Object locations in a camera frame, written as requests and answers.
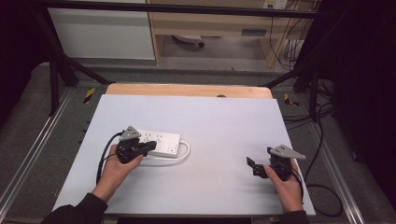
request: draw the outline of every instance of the wrist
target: wrist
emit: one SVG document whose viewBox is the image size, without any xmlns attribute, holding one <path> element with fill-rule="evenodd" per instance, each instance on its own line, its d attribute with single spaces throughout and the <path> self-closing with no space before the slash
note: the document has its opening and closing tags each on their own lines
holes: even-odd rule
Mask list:
<svg viewBox="0 0 396 224">
<path fill-rule="evenodd" d="M 99 183 L 93 189 L 92 194 L 104 201 L 105 203 L 108 203 L 111 196 L 113 196 L 113 194 L 116 192 L 116 189 L 117 188 L 113 187 L 112 185 L 108 185 L 103 181 L 99 181 Z"/>
<path fill-rule="evenodd" d="M 282 207 L 283 214 L 291 213 L 291 212 L 297 212 L 297 211 L 302 211 L 302 210 L 304 210 L 302 204 L 301 205 L 290 206 L 290 207 L 287 207 L 287 208 L 286 207 Z"/>
</svg>

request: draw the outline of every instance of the hand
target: hand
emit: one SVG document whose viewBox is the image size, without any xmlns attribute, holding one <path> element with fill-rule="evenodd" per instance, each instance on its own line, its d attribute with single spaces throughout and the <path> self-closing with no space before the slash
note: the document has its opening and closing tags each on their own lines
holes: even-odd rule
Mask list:
<svg viewBox="0 0 396 224">
<path fill-rule="evenodd" d="M 122 184 L 126 176 L 136 168 L 143 160 L 140 155 L 134 158 L 133 161 L 122 164 L 119 158 L 115 155 L 117 145 L 111 146 L 108 155 L 113 155 L 106 160 L 105 168 L 102 172 L 102 177 L 95 189 L 92 191 L 96 197 L 102 199 L 107 203 L 111 196 L 116 192 L 116 189 Z"/>
<path fill-rule="evenodd" d="M 294 160 L 290 161 L 292 168 L 298 171 L 298 167 Z M 279 197 L 280 204 L 282 204 L 283 213 L 304 210 L 298 180 L 291 175 L 289 180 L 282 181 L 269 165 L 264 165 L 264 170 L 276 188 L 277 196 Z"/>
</svg>

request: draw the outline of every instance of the sleeve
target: sleeve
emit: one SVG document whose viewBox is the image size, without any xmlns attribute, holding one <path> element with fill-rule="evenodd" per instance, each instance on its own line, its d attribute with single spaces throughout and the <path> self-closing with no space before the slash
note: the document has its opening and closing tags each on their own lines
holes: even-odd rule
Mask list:
<svg viewBox="0 0 396 224">
<path fill-rule="evenodd" d="M 106 209 L 104 201 L 88 193 L 76 207 L 70 204 L 59 207 L 47 215 L 41 224 L 98 224 Z"/>
<path fill-rule="evenodd" d="M 279 222 L 281 224 L 306 224 L 309 223 L 308 217 L 306 216 L 306 212 L 304 210 L 285 213 L 279 216 Z"/>
</svg>

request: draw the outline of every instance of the white table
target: white table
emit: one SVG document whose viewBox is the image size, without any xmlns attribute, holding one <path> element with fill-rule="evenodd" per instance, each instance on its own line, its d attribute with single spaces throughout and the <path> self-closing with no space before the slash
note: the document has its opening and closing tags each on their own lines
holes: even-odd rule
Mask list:
<svg viewBox="0 0 396 224">
<path fill-rule="evenodd" d="M 180 133 L 191 145 L 182 162 L 143 161 L 109 202 L 108 215 L 259 217 L 281 213 L 269 179 L 246 157 L 268 164 L 267 147 L 291 143 L 276 100 L 103 95 L 54 209 L 76 205 L 95 186 L 108 139 L 126 129 Z M 186 150 L 180 145 L 180 155 Z M 304 187 L 304 210 L 315 214 Z"/>
</svg>

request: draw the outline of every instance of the power strip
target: power strip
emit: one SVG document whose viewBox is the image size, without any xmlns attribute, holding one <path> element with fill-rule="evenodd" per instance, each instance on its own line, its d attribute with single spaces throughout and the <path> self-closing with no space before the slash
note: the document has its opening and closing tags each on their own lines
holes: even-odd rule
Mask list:
<svg viewBox="0 0 396 224">
<path fill-rule="evenodd" d="M 178 145 L 180 143 L 180 134 L 177 133 L 160 133 L 147 130 L 137 130 L 140 132 L 140 142 L 147 143 L 155 141 L 157 146 L 148 154 L 161 157 L 177 157 Z"/>
</svg>

